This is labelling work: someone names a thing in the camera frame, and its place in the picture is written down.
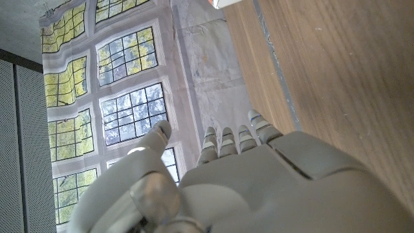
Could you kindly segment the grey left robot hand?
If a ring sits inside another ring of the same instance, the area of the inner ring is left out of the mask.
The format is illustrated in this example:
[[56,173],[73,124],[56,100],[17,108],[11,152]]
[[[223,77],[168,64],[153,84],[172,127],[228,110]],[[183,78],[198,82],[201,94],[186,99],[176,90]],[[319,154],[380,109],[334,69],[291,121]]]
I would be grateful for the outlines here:
[[197,165],[176,183],[157,122],[81,196],[68,232],[412,232],[413,214],[366,166],[330,144],[250,127],[208,128]]

